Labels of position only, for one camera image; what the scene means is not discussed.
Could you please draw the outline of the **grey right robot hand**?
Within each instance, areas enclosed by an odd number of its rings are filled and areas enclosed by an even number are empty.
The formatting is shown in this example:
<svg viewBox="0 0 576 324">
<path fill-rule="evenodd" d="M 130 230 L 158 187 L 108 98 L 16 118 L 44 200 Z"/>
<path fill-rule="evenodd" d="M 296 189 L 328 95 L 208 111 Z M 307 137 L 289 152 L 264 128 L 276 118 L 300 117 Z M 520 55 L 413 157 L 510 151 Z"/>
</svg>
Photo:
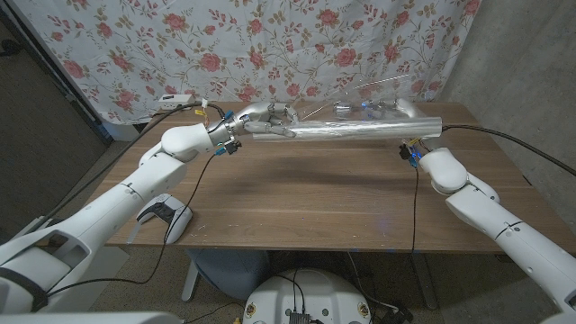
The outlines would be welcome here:
<svg viewBox="0 0 576 324">
<path fill-rule="evenodd" d="M 391 101 L 368 101 L 362 103 L 361 108 L 361 118 L 363 120 L 397 120 L 426 117 L 414 103 L 403 98 Z"/>
</svg>

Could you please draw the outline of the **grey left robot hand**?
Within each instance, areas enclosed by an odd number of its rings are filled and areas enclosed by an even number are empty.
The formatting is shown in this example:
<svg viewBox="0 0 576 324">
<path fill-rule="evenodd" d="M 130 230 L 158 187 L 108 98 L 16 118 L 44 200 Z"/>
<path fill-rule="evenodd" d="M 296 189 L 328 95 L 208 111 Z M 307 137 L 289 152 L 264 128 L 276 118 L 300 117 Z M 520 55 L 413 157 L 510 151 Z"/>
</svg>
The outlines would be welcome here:
<svg viewBox="0 0 576 324">
<path fill-rule="evenodd" d="M 218 123 L 208 134 L 214 146 L 249 134 L 274 134 L 292 139 L 296 133 L 288 126 L 298 122 L 298 113 L 288 103 L 252 103 Z"/>
</svg>

